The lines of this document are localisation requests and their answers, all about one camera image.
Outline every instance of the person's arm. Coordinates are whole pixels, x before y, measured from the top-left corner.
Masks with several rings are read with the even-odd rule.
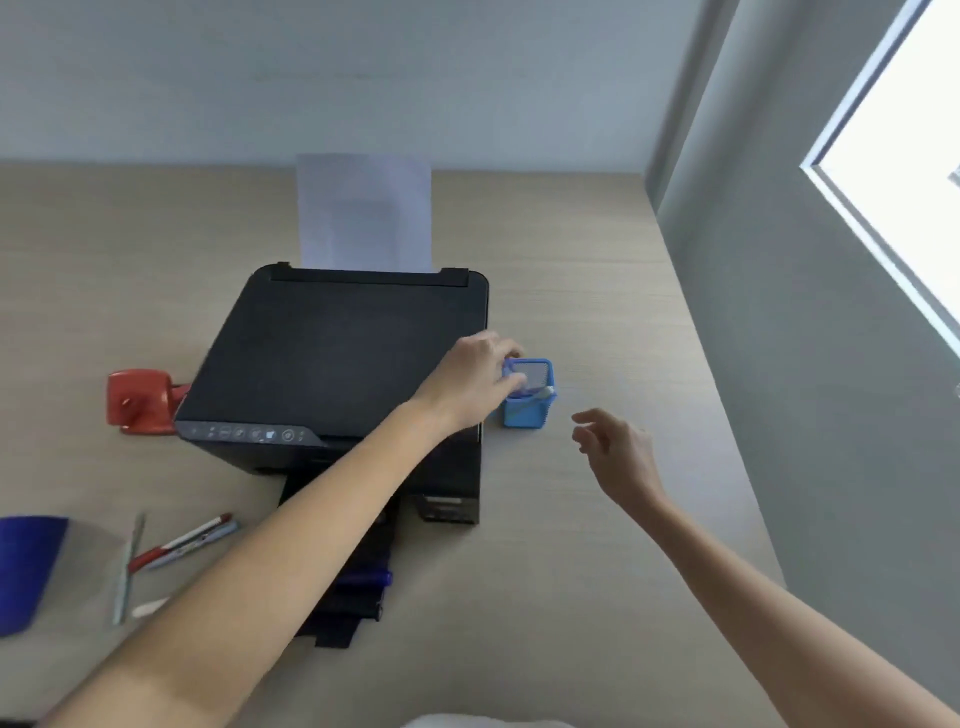
[[[42,725],[221,726],[317,604],[404,478],[523,375],[492,331],[461,339],[413,398],[111,654]]]
[[[960,726],[944,703],[672,504],[646,432],[602,409],[573,421],[600,487],[663,549],[787,725]]]

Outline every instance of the forearm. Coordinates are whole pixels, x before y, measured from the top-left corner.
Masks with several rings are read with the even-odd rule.
[[[791,728],[943,728],[960,717],[675,507],[628,509]]]
[[[47,725],[225,724],[444,435],[423,407],[401,405],[117,649]]]

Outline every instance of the person's right arm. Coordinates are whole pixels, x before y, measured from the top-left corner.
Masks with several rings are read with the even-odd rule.
[[[677,508],[646,432],[602,409],[573,421],[600,487],[663,549],[790,728],[960,728],[948,706]]]

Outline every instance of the blue pen holder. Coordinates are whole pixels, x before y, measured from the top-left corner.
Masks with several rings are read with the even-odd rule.
[[[513,392],[503,401],[503,426],[540,429],[546,425],[550,405],[557,398],[556,391],[545,395],[545,387],[555,387],[553,363],[549,359],[506,359],[504,376],[514,372],[527,375],[523,389]]]
[[[67,519],[0,519],[0,637],[30,626],[57,561]]]

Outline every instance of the window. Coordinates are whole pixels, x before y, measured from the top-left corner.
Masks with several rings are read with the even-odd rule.
[[[911,0],[804,170],[960,355],[960,0]]]

